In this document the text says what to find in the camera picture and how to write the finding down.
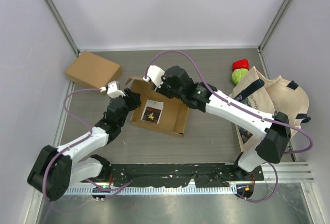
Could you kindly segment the dark star printed packet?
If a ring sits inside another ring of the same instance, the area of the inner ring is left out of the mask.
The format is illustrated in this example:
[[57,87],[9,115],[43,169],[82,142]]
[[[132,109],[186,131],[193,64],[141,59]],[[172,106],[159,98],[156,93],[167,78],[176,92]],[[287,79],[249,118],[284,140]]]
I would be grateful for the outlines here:
[[163,102],[147,100],[141,115],[142,121],[158,124],[163,110]]

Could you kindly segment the brown cardboard box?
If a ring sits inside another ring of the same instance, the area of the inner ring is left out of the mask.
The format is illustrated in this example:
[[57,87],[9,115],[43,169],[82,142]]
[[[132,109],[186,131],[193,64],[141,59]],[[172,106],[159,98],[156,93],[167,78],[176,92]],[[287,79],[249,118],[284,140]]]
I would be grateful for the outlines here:
[[65,70],[68,79],[76,89],[96,89],[116,81],[122,74],[122,67],[111,60],[84,51]]
[[131,116],[135,127],[167,135],[183,137],[189,107],[178,99],[168,99],[152,89],[152,85],[139,77],[131,77],[126,86],[140,94],[141,105]]

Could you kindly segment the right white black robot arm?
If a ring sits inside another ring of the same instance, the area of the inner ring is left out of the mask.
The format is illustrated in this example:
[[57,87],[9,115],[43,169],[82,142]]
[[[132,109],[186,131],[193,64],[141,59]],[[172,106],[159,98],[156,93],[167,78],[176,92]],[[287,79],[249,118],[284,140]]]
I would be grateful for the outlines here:
[[235,160],[235,178],[245,180],[256,167],[281,161],[291,137],[286,114],[279,112],[274,116],[244,105],[209,84],[195,83],[179,66],[163,70],[152,65],[146,77],[157,93],[179,99],[190,109],[222,117],[252,133],[257,142]]

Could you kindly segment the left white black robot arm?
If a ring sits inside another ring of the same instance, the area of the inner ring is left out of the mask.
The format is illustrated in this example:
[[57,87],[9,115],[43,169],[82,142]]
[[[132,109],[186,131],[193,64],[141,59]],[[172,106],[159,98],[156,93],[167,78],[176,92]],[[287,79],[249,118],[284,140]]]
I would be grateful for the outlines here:
[[103,117],[79,138],[58,146],[43,147],[27,177],[27,183],[50,201],[61,198],[73,184],[96,179],[105,182],[110,163],[105,158],[85,156],[114,141],[121,132],[130,111],[141,105],[141,95],[125,88],[111,98]]

